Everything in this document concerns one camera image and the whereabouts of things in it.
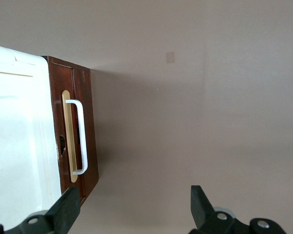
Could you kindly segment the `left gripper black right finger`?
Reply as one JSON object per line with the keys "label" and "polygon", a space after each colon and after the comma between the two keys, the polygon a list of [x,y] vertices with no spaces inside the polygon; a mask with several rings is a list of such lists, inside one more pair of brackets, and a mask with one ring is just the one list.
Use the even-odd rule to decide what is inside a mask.
{"label": "left gripper black right finger", "polygon": [[199,185],[191,186],[190,207],[196,228],[191,234],[284,234],[276,222],[254,218],[246,225],[225,211],[216,211]]}

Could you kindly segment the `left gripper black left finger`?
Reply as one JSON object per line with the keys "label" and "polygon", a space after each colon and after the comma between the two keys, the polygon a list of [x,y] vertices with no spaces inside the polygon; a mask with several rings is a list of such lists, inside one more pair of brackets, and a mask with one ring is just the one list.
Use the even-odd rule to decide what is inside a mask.
{"label": "left gripper black left finger", "polygon": [[66,234],[80,214],[80,192],[77,187],[68,188],[46,214],[25,219],[8,234]]}

